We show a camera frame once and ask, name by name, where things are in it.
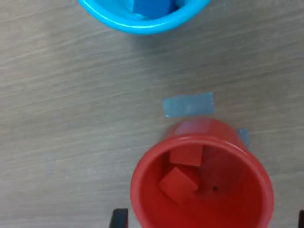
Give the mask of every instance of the blue bowl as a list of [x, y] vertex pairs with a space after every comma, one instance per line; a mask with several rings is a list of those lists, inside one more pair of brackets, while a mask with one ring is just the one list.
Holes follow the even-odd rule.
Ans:
[[95, 18], [116, 30], [151, 35], [165, 32], [185, 23], [199, 13], [209, 0], [187, 0], [177, 11], [158, 19], [145, 19], [132, 13], [133, 0], [79, 0]]

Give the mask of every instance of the red cube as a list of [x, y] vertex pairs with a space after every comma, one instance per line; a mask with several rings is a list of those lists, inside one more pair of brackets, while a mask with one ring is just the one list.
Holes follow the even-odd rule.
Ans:
[[182, 204], [199, 188], [199, 183], [199, 174], [192, 167], [174, 167], [159, 182], [159, 187], [175, 203]]
[[170, 162], [181, 165], [201, 166], [203, 146], [190, 144], [176, 147], [170, 151]]

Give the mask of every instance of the red cup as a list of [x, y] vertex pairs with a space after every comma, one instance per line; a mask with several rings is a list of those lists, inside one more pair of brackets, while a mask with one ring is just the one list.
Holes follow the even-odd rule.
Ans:
[[[201, 145], [200, 184], [177, 204], [159, 183], [172, 164], [169, 151]], [[143, 228], [266, 228], [274, 209], [269, 176], [227, 124], [210, 118], [186, 120], [138, 162], [131, 182], [133, 210]]]

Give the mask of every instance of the bowl rim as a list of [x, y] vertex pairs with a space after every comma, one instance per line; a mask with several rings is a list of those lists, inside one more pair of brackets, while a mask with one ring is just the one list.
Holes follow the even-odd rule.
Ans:
[[148, 216], [145, 214], [141, 204], [141, 180], [144, 178], [147, 167], [149, 167], [149, 165], [160, 155], [166, 153], [171, 148], [188, 143], [201, 143], [216, 146], [239, 157], [244, 163], [246, 163], [246, 165], [256, 175], [262, 189], [263, 198], [265, 199], [263, 204], [264, 211], [262, 212], [262, 217], [257, 227], [266, 228], [274, 211], [274, 192], [268, 173], [263, 165], [248, 150], [239, 148], [236, 145], [218, 138], [203, 134], [183, 134], [165, 139], [149, 149], [147, 153], [144, 154], [144, 156], [139, 160], [132, 176], [130, 196], [132, 208], [141, 226], [145, 228], [155, 228], [149, 221]]
[[79, 0], [79, 3], [96, 19], [116, 30], [137, 35], [151, 35], [185, 23], [199, 13], [209, 1], [191, 1], [165, 17], [152, 20], [131, 20], [117, 16], [101, 7], [96, 0]]

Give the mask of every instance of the plastic cup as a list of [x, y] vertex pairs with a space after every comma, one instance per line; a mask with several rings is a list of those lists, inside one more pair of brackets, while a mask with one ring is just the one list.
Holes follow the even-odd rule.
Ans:
[[[179, 205], [158, 184], [172, 164], [169, 151], [203, 146], [200, 186]], [[181, 122], [138, 162], [131, 202], [143, 228], [266, 228], [274, 208], [269, 176], [227, 124], [210, 118]]]
[[133, 0], [79, 0], [102, 23], [127, 33], [150, 35], [178, 27], [199, 13], [209, 0], [187, 0], [173, 13], [158, 19], [145, 19], [132, 13]]

